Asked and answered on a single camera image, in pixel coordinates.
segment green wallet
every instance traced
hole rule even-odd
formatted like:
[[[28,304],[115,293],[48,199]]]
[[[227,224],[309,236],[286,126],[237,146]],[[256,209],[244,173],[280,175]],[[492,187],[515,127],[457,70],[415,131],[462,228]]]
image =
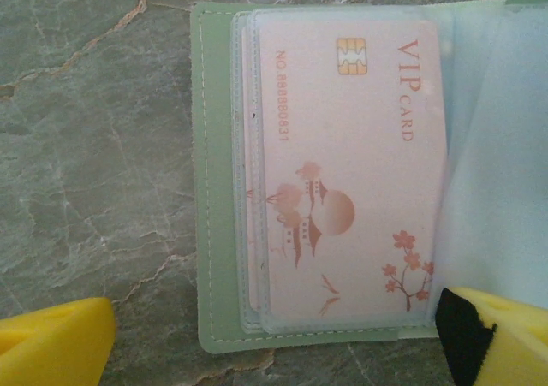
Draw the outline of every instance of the green wallet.
[[[528,5],[539,0],[515,0]],[[497,12],[509,2],[452,3],[431,6],[462,17],[474,11]],[[191,14],[193,131],[198,253],[198,308],[200,344],[209,353],[267,347],[287,347],[341,341],[394,341],[437,335],[433,324],[312,333],[247,333],[241,327],[237,275],[235,199],[232,153],[230,40],[231,23],[242,11],[265,8],[250,4],[198,3]],[[455,35],[466,33],[458,29]],[[444,90],[445,102],[457,94]],[[446,111],[449,144],[459,139],[462,125]]]

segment card chip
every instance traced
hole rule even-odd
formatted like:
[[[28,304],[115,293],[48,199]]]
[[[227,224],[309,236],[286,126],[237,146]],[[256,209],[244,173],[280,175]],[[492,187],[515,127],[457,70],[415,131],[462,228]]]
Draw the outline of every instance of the card chip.
[[[367,74],[366,41],[363,38],[339,38],[337,58],[340,75]]]

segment gray marble countertop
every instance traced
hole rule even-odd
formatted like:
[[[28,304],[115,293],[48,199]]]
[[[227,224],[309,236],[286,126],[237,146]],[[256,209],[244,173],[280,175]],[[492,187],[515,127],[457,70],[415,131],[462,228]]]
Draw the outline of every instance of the gray marble countertop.
[[[197,1],[0,0],[0,318],[108,296],[118,335],[104,386],[452,384],[437,340],[201,350],[188,36]]]

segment white stitching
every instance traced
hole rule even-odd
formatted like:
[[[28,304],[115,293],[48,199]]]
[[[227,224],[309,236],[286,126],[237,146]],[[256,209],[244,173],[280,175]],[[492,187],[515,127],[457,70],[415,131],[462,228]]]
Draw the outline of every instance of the white stitching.
[[[216,339],[213,335],[213,291],[211,286],[211,228],[209,223],[209,168],[207,162],[207,125],[206,125],[206,68],[204,63],[204,40],[202,29],[202,15],[235,15],[234,12],[216,12],[216,11],[202,11],[198,15],[198,27],[200,30],[200,56],[201,56],[201,75],[202,75],[202,113],[204,115],[204,156],[205,156],[205,221],[207,225],[207,260],[209,262],[209,319],[210,319],[210,335],[213,341],[222,343],[241,343],[243,341],[268,341],[271,339],[289,339],[291,337],[303,337],[303,336],[316,336],[316,335],[334,335],[342,333],[364,333],[364,332],[382,332],[393,331],[396,328],[373,328],[373,329],[360,329],[360,330],[327,330],[320,332],[307,332],[307,333],[295,333],[292,335],[277,335],[277,336],[265,336],[265,337],[248,337],[243,339],[229,340],[229,339]]]

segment pink card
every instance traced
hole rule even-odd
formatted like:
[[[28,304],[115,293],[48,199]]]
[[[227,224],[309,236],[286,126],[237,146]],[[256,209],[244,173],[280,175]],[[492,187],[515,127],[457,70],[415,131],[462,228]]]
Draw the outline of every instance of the pink card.
[[[267,21],[259,48],[266,328],[422,319],[446,159],[435,25]]]

